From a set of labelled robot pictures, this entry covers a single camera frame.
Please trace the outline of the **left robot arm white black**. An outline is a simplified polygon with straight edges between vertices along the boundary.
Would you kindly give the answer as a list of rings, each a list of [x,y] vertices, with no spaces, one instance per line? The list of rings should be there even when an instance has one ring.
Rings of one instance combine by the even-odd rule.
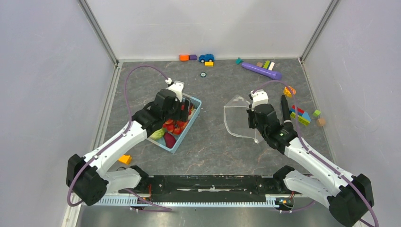
[[[71,207],[82,203],[91,206],[109,192],[134,189],[144,192],[148,179],[136,169],[108,172],[110,167],[131,148],[149,138],[161,129],[168,120],[186,121],[191,101],[180,92],[160,90],[154,101],[146,104],[131,116],[128,123],[102,146],[79,156],[74,154],[68,160],[66,185],[67,202]]]

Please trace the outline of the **clear polka dot zip bag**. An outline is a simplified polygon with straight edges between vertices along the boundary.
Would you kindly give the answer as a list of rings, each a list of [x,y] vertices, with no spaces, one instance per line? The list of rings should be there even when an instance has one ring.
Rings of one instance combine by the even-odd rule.
[[[234,96],[223,108],[223,118],[226,130],[229,134],[238,138],[252,139],[255,143],[264,141],[256,129],[251,129],[248,124],[250,102],[242,96]]]

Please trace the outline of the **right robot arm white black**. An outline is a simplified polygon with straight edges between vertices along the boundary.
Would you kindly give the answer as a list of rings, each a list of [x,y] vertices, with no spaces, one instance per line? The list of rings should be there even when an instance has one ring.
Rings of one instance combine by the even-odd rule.
[[[368,225],[362,219],[368,212],[374,221],[372,226],[379,225],[373,211],[372,184],[366,175],[354,175],[329,161],[298,135],[289,116],[280,123],[272,105],[251,105],[247,113],[249,127],[257,129],[271,148],[296,161],[315,177],[306,178],[285,166],[273,180],[277,192],[291,190],[308,196],[325,206],[345,227],[352,227],[359,221]]]

